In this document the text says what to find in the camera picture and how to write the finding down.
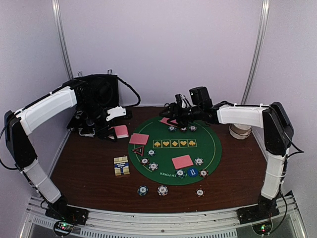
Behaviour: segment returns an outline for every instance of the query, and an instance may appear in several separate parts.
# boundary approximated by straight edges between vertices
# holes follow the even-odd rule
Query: white plastic part
[[[23,110],[17,116],[21,118],[20,123],[26,135],[29,135],[48,119],[76,104],[77,100],[74,90],[66,86]]]
[[[61,197],[60,191],[43,171],[38,160],[25,167],[23,172],[48,202],[55,203]]]
[[[283,177],[282,173],[286,155],[273,155],[267,151],[267,168],[264,185],[261,190],[263,197],[272,200],[277,196],[281,178]]]
[[[109,114],[109,116],[106,118],[106,120],[110,121],[114,118],[125,116],[127,112],[123,107],[115,107],[109,109],[107,113]]]
[[[262,112],[265,109],[224,105],[217,111],[217,116],[221,124],[242,124],[263,128]]]

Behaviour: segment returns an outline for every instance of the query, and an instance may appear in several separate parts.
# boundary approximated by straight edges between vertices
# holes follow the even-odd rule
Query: dark wood surface
[[[133,108],[133,119],[124,121],[129,133],[142,122],[156,117],[161,108]],[[193,212],[251,205],[257,202],[263,185],[266,161],[253,135],[234,139],[227,125],[212,125],[222,144],[217,169],[201,182],[169,186],[167,196],[157,194],[160,185],[141,175],[130,163],[130,175],[114,175],[113,158],[128,155],[129,138],[117,143],[71,133],[53,172],[52,180],[69,204],[120,212]],[[137,189],[149,192],[140,197]],[[195,191],[203,188],[204,197]]]

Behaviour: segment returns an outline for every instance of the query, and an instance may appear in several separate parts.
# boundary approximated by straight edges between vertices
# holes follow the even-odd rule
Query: blue poker chip
[[[196,177],[198,176],[198,170],[196,168],[189,168],[187,171],[188,176],[190,177]]]

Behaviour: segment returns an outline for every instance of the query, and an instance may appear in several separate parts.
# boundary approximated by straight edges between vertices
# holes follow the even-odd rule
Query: green oval mat
[[[199,175],[190,177],[187,171],[190,168],[199,170],[208,170],[209,175],[217,168],[221,159],[221,143],[216,133],[206,126],[203,122],[194,122],[197,127],[195,132],[187,130],[181,132],[179,129],[175,132],[168,131],[168,125],[161,123],[161,117],[150,119],[138,126],[134,133],[149,135],[148,143],[144,146],[144,154],[140,156],[132,150],[142,145],[129,144],[129,157],[134,167],[145,177],[166,185],[187,185],[201,181],[203,178]],[[154,156],[149,156],[149,150],[155,150]],[[190,155],[192,166],[182,168],[186,172],[185,178],[176,176],[176,169],[172,158]],[[196,166],[195,158],[203,158],[204,163]],[[141,164],[142,158],[148,158],[150,163],[158,164],[158,169],[151,171],[147,166]]]

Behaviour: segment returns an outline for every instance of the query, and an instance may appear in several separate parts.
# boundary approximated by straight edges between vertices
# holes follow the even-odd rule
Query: poker chip
[[[194,125],[191,125],[191,126],[189,127],[189,130],[192,131],[192,132],[194,132],[194,131],[197,130],[197,127],[194,126]]]
[[[165,185],[161,185],[158,187],[159,196],[166,196],[168,194],[168,188]]]
[[[204,194],[205,194],[205,191],[202,190],[201,188],[199,188],[199,189],[196,190],[196,195],[197,195],[198,197],[203,197]]]
[[[150,163],[149,164],[149,169],[154,171],[157,170],[159,168],[159,165],[157,163]]]
[[[149,163],[149,159],[148,158],[141,159],[141,164],[142,165],[147,165],[148,163]]]
[[[168,131],[170,131],[170,132],[174,132],[176,130],[177,130],[177,128],[172,126],[172,125],[168,127]]]
[[[206,178],[208,176],[208,171],[207,170],[200,170],[199,171],[199,176]]]
[[[154,155],[155,155],[155,150],[149,150],[149,151],[148,151],[148,155],[154,156]]]
[[[195,160],[195,165],[199,166],[202,165],[204,163],[204,160],[202,158],[197,157]]]
[[[198,170],[196,168],[189,168],[187,174],[190,177],[196,177],[198,175]]]
[[[147,193],[148,193],[148,191],[149,191],[149,189],[148,189],[148,187],[146,187],[146,186],[140,186],[139,188],[138,188],[138,194],[140,195],[140,196],[145,196]]]
[[[177,171],[176,171],[176,176],[177,176],[178,178],[180,178],[180,179],[183,179],[183,178],[186,177],[186,173],[185,173],[184,170],[177,170]]]
[[[187,131],[187,127],[183,127],[180,129],[181,132],[186,132]]]

